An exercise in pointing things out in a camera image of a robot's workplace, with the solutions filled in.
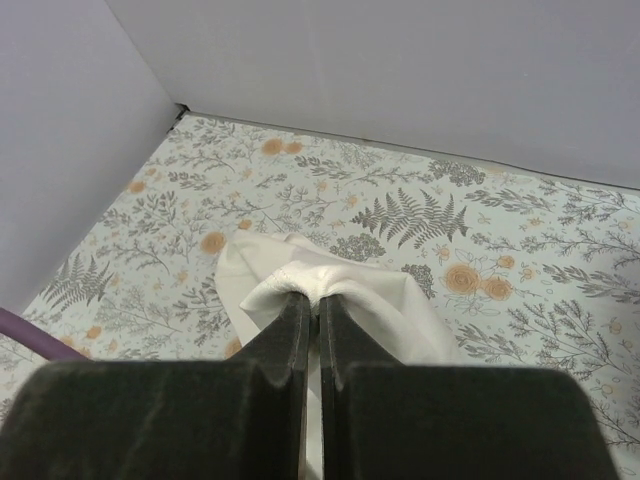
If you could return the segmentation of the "white t-shirt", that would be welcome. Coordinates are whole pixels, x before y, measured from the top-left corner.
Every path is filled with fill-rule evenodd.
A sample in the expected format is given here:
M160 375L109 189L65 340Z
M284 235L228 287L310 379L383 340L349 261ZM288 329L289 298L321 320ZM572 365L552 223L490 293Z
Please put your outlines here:
M215 273L243 349L222 378L235 478L432 479L437 442L417 382L459 352L409 274L303 236L240 231Z

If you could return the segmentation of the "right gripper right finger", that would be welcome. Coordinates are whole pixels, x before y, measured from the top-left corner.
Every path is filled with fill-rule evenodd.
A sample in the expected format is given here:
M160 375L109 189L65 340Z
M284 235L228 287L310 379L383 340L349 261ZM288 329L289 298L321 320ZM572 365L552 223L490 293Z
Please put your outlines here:
M614 479L586 394L536 368L407 366L337 296L319 313L327 479Z

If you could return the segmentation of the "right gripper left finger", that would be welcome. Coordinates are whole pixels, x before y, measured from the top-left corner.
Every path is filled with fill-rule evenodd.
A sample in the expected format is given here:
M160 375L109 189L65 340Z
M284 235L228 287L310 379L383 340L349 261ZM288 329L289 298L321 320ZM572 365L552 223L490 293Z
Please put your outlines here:
M224 361L59 361L1 429L5 479L301 479L310 304Z

